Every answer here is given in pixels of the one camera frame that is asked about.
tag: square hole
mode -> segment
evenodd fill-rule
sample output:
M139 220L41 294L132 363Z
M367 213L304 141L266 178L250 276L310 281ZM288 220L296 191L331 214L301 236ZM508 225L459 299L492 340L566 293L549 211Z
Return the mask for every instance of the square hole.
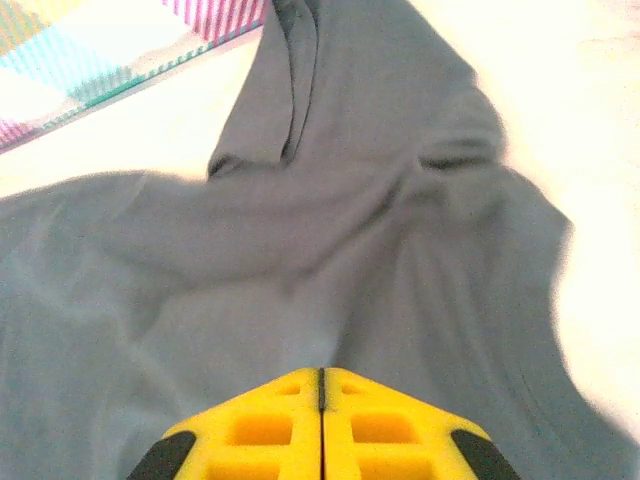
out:
M278 465L216 465L207 472L206 480L278 480Z
M396 413L370 413L351 418L356 443L418 443L411 422Z
M292 430L293 420L286 415L245 415L233 426L229 444L289 445Z
M436 480L431 464L424 459L388 461L375 458L358 462L362 480Z
M292 383L280 390L280 395L298 395L300 394L300 385Z
M341 390L345 395L359 395L363 393L361 389L359 389L355 385L351 385L350 383L343 384Z

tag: checkered cloth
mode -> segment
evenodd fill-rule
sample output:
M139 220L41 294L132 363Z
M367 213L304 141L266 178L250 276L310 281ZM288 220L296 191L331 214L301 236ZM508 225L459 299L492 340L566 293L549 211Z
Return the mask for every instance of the checkered cloth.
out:
M0 151L263 17L264 0L0 0Z

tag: yellow robot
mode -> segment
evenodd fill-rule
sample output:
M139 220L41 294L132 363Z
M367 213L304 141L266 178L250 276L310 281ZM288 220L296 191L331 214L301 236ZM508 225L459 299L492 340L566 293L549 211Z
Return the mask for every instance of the yellow robot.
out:
M307 368L170 428L128 480L518 480L477 425Z

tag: gray t-shirt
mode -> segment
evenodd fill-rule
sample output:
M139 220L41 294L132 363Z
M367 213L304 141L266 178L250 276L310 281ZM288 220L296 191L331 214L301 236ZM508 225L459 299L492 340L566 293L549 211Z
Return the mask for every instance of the gray t-shirt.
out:
M0 478L124 478L175 422L305 366L469 418L523 479L630 478L551 329L566 221L499 164L469 65L403 0L267 9L208 183L0 203Z

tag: white bedsheet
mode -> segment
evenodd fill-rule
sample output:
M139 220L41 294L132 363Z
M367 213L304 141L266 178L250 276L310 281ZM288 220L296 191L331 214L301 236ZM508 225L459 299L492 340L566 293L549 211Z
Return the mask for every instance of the white bedsheet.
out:
M560 342L578 388L640 440L637 6L621 0L412 3L476 68L504 119L504 161L574 222L553 292ZM3 154L0 195L106 171L204 181L260 33Z

